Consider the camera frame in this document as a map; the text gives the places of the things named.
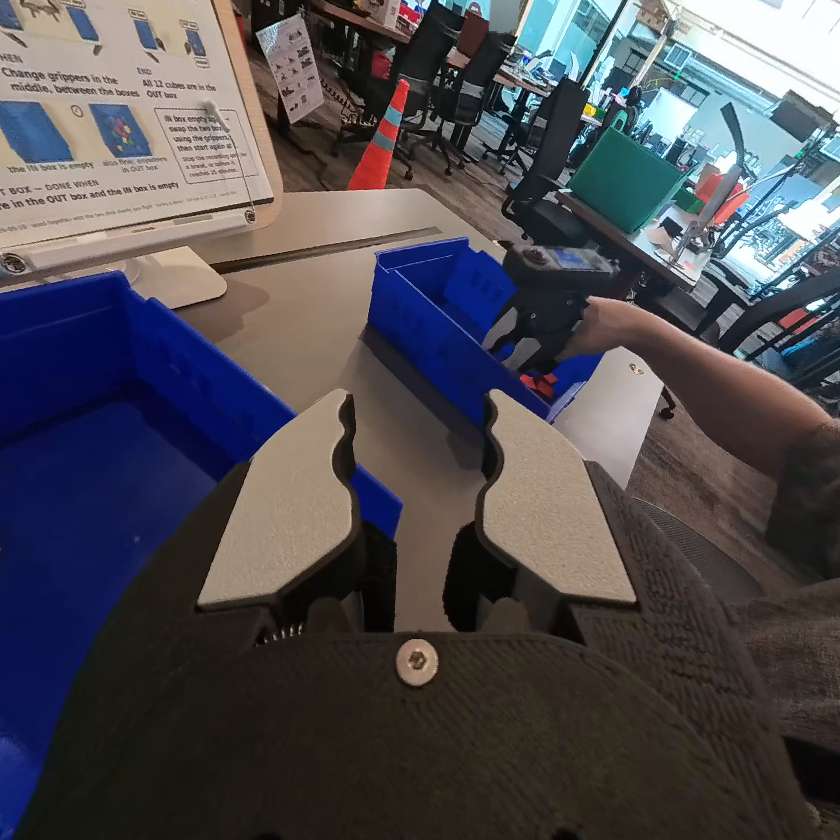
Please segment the white board stand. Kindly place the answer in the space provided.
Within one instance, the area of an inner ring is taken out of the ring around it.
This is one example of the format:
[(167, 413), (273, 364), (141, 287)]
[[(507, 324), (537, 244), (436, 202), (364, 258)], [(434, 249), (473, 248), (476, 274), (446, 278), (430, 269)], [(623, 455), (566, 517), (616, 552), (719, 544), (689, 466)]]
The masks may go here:
[(221, 298), (228, 284), (195, 251), (173, 248), (150, 255), (123, 258), (99, 266), (62, 270), (45, 277), (21, 276), (2, 279), (1, 292), (42, 287), (64, 280), (109, 272), (122, 272), (143, 299), (157, 299), (171, 310)]

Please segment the person's right hand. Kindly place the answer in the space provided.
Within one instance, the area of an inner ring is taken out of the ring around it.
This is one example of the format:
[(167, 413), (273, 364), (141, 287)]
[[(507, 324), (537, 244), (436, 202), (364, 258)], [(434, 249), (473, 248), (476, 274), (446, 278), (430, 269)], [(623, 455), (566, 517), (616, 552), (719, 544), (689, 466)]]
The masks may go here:
[(590, 296), (557, 360), (603, 354), (619, 347), (630, 350), (651, 332), (656, 321), (654, 315), (632, 303)]

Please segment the wooden table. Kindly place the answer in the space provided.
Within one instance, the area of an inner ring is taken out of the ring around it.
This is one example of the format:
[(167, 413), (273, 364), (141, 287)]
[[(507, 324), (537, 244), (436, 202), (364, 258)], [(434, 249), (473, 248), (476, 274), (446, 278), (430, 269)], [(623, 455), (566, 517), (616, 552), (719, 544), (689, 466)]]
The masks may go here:
[[(365, 17), (361, 14), (357, 14), (334, 3), (326, 1), (306, 1), (305, 4), (310, 7), (315, 14), (320, 14), (323, 17), (341, 22), (354, 29), (378, 35), (381, 38), (387, 39), (394, 45), (406, 46), (412, 37), (412, 35), (409, 35), (398, 28), (389, 28), (378, 23), (371, 17)], [(513, 90), (520, 88), (529, 93), (540, 96), (548, 95), (555, 87), (552, 83), (540, 84), (537, 80), (519, 74), (507, 66), (499, 68), (493, 77), (493, 82), (506, 89)]]

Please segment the person's right forearm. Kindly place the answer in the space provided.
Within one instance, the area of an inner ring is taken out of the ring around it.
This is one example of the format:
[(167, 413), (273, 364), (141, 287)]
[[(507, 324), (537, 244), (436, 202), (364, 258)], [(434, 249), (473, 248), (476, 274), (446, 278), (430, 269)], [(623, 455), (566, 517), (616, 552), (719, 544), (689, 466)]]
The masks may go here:
[(631, 308), (626, 347), (643, 359), (717, 446), (779, 480), (793, 446), (830, 424), (829, 415), (777, 376)]

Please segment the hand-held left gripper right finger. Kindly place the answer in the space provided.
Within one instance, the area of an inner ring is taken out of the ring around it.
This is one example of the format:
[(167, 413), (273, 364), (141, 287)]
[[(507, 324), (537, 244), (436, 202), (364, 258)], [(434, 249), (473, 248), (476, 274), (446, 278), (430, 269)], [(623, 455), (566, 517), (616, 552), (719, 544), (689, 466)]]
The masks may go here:
[(634, 606), (636, 593), (584, 458), (499, 389), (486, 394), (479, 540), (514, 570), (514, 592)]

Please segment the orange striped traffic cone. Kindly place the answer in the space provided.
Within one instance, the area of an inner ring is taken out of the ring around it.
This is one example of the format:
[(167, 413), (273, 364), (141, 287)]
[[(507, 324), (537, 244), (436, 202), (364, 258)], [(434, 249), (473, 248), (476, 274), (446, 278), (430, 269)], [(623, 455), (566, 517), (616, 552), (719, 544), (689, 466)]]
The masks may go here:
[(407, 80), (400, 79), (372, 140), (351, 176), (346, 187), (348, 192), (385, 189), (409, 91)]

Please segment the grey desk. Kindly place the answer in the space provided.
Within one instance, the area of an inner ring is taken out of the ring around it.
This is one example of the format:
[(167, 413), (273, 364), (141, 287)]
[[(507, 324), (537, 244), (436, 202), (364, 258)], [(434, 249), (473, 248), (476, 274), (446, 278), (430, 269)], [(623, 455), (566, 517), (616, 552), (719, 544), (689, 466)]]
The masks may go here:
[(484, 438), (367, 324), (375, 251), (489, 241), (425, 192), (297, 193), (266, 267), (169, 313), (123, 282), (2, 293), (2, 660), (76, 661), (153, 553), (291, 413), (341, 388), (353, 451), (395, 493), (395, 625), (449, 629)]

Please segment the green storage box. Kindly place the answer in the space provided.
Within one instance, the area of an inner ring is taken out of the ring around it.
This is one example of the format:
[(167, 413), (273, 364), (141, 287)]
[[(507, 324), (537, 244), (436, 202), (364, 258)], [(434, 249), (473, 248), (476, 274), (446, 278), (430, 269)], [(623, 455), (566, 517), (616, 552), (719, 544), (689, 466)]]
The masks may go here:
[(625, 234), (648, 226), (685, 183), (687, 172), (615, 128), (608, 128), (568, 189)]

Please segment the hanging laminated card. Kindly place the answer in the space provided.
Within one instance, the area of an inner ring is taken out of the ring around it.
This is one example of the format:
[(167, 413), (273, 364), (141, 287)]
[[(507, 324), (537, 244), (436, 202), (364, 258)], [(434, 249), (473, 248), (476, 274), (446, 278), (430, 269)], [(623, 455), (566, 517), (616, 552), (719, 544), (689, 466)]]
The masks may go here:
[(256, 31), (279, 94), (278, 117), (294, 125), (324, 103), (319, 67), (300, 12)]

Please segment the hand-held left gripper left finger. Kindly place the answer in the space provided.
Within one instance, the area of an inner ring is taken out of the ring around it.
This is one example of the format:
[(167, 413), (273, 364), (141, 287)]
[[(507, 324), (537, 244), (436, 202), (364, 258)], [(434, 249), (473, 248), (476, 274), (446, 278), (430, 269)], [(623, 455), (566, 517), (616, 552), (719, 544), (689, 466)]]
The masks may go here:
[(279, 606), (340, 558), (364, 564), (354, 435), (354, 399), (339, 388), (261, 445), (196, 606)]

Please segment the red plastic bin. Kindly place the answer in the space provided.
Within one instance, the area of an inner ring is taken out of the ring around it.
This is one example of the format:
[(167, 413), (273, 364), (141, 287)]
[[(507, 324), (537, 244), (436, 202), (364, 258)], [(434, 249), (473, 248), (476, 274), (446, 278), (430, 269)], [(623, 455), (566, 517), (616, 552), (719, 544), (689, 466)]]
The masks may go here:
[(717, 171), (703, 175), (697, 184), (696, 197), (703, 201), (697, 222), (701, 227), (708, 226), (714, 216), (722, 209), (731, 194), (740, 192), (741, 170), (733, 166), (729, 172)]

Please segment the blue plastic bin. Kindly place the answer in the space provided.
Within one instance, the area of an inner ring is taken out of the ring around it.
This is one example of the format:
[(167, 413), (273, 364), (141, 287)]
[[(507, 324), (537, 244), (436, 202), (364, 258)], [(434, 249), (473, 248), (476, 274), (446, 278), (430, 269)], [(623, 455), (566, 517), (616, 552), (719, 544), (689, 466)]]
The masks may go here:
[(501, 263), (467, 237), (384, 249), (375, 255), (367, 322), (477, 427), (494, 389), (553, 423), (603, 356), (560, 362), (548, 392), (508, 371), (504, 353), (492, 355), (481, 343), (514, 289)]
[(402, 502), (122, 275), (2, 295), (2, 838), (380, 838)]

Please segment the black office chair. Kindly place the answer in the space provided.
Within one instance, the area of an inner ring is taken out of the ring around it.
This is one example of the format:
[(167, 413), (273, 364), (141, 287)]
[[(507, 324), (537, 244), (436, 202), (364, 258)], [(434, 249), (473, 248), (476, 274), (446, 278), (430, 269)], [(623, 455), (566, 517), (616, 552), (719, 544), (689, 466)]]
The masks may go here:
[(501, 213), (535, 245), (579, 248), (589, 239), (588, 227), (550, 196), (560, 189), (571, 146), (579, 132), (588, 94), (564, 78), (553, 91), (551, 112), (530, 168), (501, 205)]
[(480, 43), (476, 53), (469, 58), (466, 67), (459, 73), (455, 84), (455, 99), (452, 110), (454, 130), (451, 143), (458, 154), (457, 167), (465, 167), (464, 149), (471, 130), (480, 121), (488, 89), (509, 57), (516, 37), (510, 33), (489, 32)]
[(395, 157), (400, 162), (408, 164), (410, 160), (405, 142), (408, 137), (418, 134), (427, 119), (436, 78), (444, 68), (463, 24), (461, 14), (433, 1), (409, 43), (395, 53), (390, 81), (395, 88), (400, 81), (406, 81), (408, 85), (395, 147)]
[[(767, 324), (780, 322), (793, 312), (806, 310), (807, 306), (819, 301), (823, 301), (824, 305), (819, 310), (822, 317), (817, 320), (815, 328), (837, 327), (838, 292), (839, 268), (805, 279), (796, 286), (752, 304), (722, 334), (717, 341), (717, 348), (723, 353), (735, 355), (749, 337)], [(807, 311), (795, 325), (765, 341), (758, 349), (748, 353), (744, 360), (758, 367), (760, 371), (776, 375), (799, 391), (806, 392), (821, 387), (827, 378), (838, 373), (837, 346), (815, 354), (797, 366), (793, 366), (791, 359), (784, 356), (784, 349), (791, 350), (806, 341), (806, 336), (795, 335), (795, 330), (801, 322), (809, 322), (817, 317), (817, 312)]]

